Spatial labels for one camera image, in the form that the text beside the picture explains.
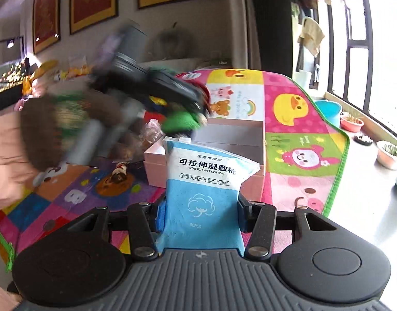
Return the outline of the left brown gloved hand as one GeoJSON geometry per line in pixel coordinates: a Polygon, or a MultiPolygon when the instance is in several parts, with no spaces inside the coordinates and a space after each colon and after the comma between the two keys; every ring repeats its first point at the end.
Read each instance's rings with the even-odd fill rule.
{"type": "Polygon", "coordinates": [[[17,117],[26,159],[37,171],[58,166],[65,160],[92,120],[107,130],[124,124],[139,133],[143,126],[140,112],[128,120],[124,105],[114,95],[93,89],[31,98],[17,112],[17,117]]]}

